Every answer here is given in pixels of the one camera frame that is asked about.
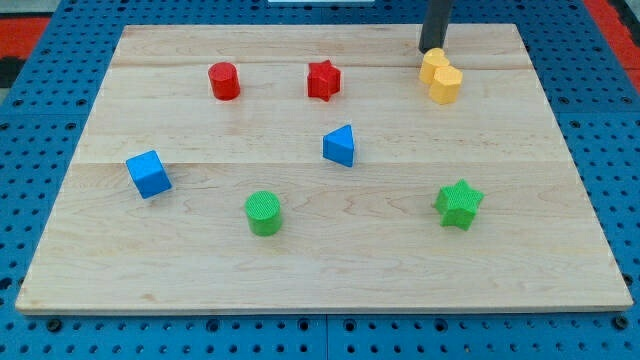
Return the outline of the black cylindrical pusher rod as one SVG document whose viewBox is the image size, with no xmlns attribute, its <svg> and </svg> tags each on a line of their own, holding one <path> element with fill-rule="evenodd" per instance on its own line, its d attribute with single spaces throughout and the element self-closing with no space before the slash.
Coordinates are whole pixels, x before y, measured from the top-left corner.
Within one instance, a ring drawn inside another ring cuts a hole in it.
<svg viewBox="0 0 640 360">
<path fill-rule="evenodd" d="M 443 46 L 452 8 L 453 0 L 428 1 L 418 46 L 422 53 Z"/>
</svg>

